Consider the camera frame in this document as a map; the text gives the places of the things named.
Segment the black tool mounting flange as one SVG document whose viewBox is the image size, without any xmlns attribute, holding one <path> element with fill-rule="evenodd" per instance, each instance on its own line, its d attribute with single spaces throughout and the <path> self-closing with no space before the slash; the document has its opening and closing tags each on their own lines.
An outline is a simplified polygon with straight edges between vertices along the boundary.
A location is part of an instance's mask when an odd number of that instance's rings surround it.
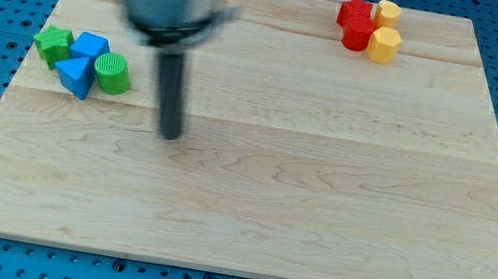
<svg viewBox="0 0 498 279">
<path fill-rule="evenodd" d="M 212 12 L 200 21 L 178 26 L 149 27 L 132 21 L 132 27 L 143 37 L 143 43 L 155 48 L 185 51 L 210 40 L 221 27 L 239 18 L 240 7 L 226 7 Z"/>
</svg>

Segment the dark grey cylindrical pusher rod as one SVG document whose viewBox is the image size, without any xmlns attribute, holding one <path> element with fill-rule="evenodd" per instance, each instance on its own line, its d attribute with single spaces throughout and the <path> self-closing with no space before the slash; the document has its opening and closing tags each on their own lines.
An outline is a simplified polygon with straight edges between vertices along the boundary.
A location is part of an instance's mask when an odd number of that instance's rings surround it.
<svg viewBox="0 0 498 279">
<path fill-rule="evenodd" d="M 183 131 L 185 53 L 160 51 L 158 62 L 159 130 L 164 139 L 178 139 Z"/>
</svg>

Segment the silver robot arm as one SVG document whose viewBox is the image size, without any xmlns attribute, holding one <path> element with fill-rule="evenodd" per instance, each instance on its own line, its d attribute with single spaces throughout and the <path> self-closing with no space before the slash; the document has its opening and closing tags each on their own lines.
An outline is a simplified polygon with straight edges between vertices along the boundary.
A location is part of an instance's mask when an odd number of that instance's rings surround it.
<svg viewBox="0 0 498 279">
<path fill-rule="evenodd" d="M 129 25 L 157 52 L 160 133 L 165 139 L 178 139 L 184 125 L 186 53 L 213 37 L 240 10 L 225 0 L 123 1 Z"/>
</svg>

